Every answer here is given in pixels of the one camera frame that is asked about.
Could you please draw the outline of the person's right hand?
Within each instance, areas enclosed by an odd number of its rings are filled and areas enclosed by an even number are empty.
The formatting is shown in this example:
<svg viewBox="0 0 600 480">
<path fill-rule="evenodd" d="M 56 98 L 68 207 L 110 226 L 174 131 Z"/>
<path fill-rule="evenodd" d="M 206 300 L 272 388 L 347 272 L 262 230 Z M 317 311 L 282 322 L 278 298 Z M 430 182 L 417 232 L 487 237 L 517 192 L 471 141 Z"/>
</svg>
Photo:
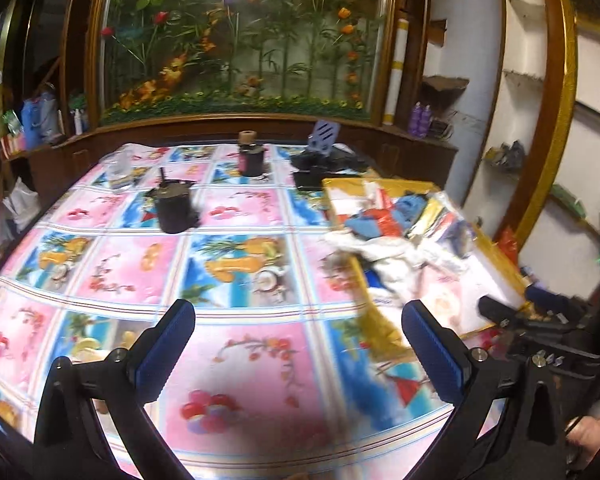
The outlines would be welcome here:
<svg viewBox="0 0 600 480">
<path fill-rule="evenodd" d="M 600 452 L 600 416 L 584 416 L 566 435 L 566 439 L 579 451 L 574 466 L 577 469 L 584 469 Z"/>
</svg>

